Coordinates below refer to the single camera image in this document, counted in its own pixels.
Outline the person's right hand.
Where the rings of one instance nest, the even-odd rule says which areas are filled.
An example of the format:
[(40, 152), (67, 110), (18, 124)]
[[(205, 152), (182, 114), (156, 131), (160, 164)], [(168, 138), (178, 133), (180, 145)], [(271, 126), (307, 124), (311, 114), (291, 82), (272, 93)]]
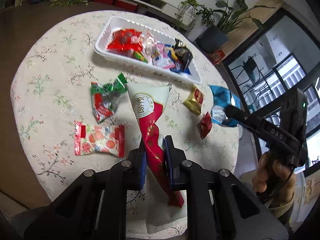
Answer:
[(269, 204), (269, 208), (276, 208), (289, 203), (295, 194), (296, 187), (296, 175), (292, 170), (284, 165), (277, 159), (274, 159), (272, 166), (272, 155), (271, 151), (265, 152), (258, 163), (258, 169), (252, 179), (253, 191), (263, 193), (268, 188), (269, 177), (276, 178), (276, 186), (288, 181), (280, 189), (279, 193), (276, 194)]

